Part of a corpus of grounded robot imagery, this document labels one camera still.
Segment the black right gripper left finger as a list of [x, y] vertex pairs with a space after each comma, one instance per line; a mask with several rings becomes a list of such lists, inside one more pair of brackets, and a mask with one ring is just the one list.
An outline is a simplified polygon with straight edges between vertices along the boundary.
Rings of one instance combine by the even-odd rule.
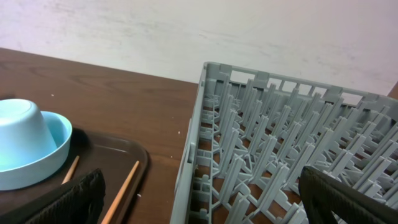
[[95, 169], [1, 215], [1, 224], [97, 223], [105, 195], [103, 173]]

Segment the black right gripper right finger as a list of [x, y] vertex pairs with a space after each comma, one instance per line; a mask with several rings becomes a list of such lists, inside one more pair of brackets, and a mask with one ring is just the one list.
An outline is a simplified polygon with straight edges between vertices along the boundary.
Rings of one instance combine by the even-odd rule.
[[305, 166], [298, 189], [310, 224], [395, 224], [397, 211], [358, 192], [314, 167]]

